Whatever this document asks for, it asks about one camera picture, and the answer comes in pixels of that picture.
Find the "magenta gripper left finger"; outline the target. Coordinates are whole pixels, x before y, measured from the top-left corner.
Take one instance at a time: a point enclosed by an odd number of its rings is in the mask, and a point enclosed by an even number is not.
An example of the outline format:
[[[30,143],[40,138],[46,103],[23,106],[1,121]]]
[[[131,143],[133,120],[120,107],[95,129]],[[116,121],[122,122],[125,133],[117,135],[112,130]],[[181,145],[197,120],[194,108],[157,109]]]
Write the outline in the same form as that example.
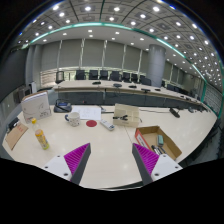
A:
[[[91,145],[87,143],[66,155],[55,156],[43,166],[43,169],[79,185],[90,154]]]

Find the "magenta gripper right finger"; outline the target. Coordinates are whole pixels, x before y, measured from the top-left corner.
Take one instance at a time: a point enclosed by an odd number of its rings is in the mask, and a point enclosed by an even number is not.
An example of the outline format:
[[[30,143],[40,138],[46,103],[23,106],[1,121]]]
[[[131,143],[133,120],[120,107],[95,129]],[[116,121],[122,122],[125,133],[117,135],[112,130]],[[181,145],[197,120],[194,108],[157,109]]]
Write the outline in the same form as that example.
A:
[[[144,185],[182,169],[182,167],[167,154],[157,155],[151,150],[136,143],[132,146],[132,154],[135,158]]]

